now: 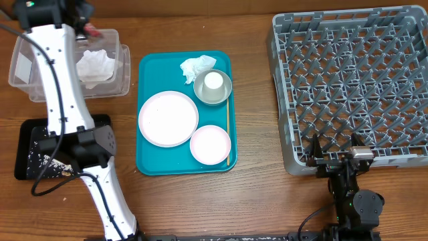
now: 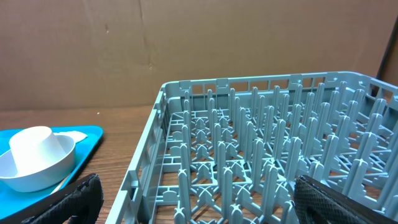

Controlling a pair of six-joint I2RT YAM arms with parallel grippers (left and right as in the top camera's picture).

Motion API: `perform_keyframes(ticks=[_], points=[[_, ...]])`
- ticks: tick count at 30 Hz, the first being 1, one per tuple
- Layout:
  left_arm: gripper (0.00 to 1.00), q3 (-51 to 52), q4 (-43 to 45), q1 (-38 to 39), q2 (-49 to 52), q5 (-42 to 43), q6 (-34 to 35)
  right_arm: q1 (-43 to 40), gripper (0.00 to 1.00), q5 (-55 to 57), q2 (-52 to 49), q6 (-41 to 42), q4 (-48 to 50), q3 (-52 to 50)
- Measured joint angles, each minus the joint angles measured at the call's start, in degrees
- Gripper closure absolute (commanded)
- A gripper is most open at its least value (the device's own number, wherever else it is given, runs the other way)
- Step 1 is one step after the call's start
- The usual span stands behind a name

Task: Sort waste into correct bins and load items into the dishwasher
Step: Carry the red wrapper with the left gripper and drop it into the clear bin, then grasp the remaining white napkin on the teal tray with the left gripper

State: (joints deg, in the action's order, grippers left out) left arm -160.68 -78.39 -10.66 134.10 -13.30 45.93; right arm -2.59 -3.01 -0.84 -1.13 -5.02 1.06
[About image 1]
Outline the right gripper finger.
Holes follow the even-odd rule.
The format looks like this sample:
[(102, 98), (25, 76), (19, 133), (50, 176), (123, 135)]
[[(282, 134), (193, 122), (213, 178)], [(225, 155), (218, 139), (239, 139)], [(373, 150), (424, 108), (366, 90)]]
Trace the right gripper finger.
[(350, 140), (351, 140), (352, 147), (365, 146), (360, 136), (356, 133), (351, 134)]
[(320, 142), (317, 134), (313, 134), (312, 136), (309, 158), (310, 160), (321, 160), (324, 158), (323, 150), (320, 146)]

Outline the red snack wrapper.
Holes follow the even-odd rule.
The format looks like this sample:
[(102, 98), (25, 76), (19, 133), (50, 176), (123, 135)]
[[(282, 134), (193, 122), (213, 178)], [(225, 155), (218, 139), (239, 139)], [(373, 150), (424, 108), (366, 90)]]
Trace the red snack wrapper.
[(84, 35), (87, 38), (102, 38), (101, 32), (96, 29), (91, 23), (87, 23), (84, 26)]

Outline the white napkin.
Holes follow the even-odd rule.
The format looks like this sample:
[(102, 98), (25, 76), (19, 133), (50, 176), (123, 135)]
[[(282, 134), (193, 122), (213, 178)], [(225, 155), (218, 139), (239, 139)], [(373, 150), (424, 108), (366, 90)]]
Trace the white napkin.
[(113, 76), (115, 59), (109, 58), (106, 50), (86, 50), (77, 62), (76, 69), (80, 80), (87, 89), (93, 89), (100, 82)]

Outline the white tissue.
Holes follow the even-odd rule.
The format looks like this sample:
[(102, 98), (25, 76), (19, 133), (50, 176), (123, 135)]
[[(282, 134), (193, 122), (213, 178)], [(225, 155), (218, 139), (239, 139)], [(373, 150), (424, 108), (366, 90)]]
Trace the white tissue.
[(183, 75), (186, 77), (185, 84), (191, 84), (200, 73), (212, 69), (216, 61), (215, 58), (206, 55), (185, 60), (180, 64)]

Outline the large white plate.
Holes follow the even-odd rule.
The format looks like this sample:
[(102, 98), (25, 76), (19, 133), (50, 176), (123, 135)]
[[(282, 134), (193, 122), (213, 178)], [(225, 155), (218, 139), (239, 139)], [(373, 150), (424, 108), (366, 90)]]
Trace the large white plate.
[(163, 91), (151, 96), (138, 114), (143, 137), (158, 147), (176, 147), (188, 141), (199, 124), (195, 103), (177, 91)]

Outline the pile of white rice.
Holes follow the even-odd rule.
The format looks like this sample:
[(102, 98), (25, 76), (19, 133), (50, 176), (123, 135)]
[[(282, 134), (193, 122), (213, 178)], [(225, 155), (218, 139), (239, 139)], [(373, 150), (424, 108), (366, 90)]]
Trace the pile of white rice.
[[(36, 153), (35, 151), (30, 151), (27, 160), (27, 171), (26, 174), (28, 177), (37, 177), (39, 172), (43, 170), (43, 167), (47, 164), (49, 160), (49, 155), (44, 155)], [(64, 164), (56, 159), (53, 159), (48, 165), (48, 168), (44, 172), (44, 177), (63, 177), (62, 171), (74, 172), (71, 165)]]

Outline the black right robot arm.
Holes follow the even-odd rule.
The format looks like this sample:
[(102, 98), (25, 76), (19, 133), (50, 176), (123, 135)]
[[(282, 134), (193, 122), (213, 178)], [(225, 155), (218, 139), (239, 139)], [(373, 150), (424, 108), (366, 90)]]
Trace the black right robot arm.
[[(370, 147), (355, 133), (351, 135), (351, 148), (341, 159), (325, 160), (318, 135), (312, 136), (307, 165), (316, 168), (317, 178), (328, 180), (328, 189), (334, 201), (310, 214), (299, 226), (297, 239), (304, 240), (380, 240), (373, 229), (379, 225), (385, 199), (379, 193), (360, 189), (359, 173), (366, 173), (374, 160)], [(302, 229), (318, 213), (335, 207), (337, 223), (327, 225), (322, 231), (309, 234)]]

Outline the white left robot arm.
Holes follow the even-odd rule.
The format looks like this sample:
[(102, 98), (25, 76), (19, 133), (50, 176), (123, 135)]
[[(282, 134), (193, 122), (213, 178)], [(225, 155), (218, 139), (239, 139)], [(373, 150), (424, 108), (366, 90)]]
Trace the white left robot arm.
[(84, 100), (76, 70), (76, 37), (94, 8), (87, 1), (19, 0), (14, 3), (23, 33), (41, 74), (47, 105), (47, 138), (39, 148), (50, 159), (63, 157), (87, 186), (104, 226), (105, 240), (143, 240), (121, 190), (114, 157), (116, 139), (109, 125), (97, 127)]

